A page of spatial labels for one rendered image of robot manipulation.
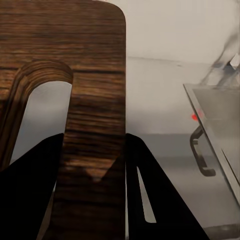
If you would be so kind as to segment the cutting board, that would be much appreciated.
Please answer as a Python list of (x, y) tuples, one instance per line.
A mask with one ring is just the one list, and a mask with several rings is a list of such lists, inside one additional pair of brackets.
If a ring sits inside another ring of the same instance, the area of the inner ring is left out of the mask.
[(100, 0), (0, 0), (0, 173), (29, 95), (72, 84), (42, 240), (125, 240), (126, 17)]

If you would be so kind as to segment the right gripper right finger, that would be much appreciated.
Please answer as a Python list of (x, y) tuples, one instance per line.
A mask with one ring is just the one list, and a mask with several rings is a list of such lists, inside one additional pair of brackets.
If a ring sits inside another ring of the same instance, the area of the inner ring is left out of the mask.
[[(145, 220), (137, 167), (156, 223)], [(129, 240), (210, 240), (145, 142), (125, 134)]]

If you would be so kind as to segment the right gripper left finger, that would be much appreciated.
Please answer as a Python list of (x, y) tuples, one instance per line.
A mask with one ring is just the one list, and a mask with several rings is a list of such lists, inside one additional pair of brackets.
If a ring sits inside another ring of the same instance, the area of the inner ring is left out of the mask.
[(64, 133), (0, 172), (0, 240), (36, 240), (56, 185)]

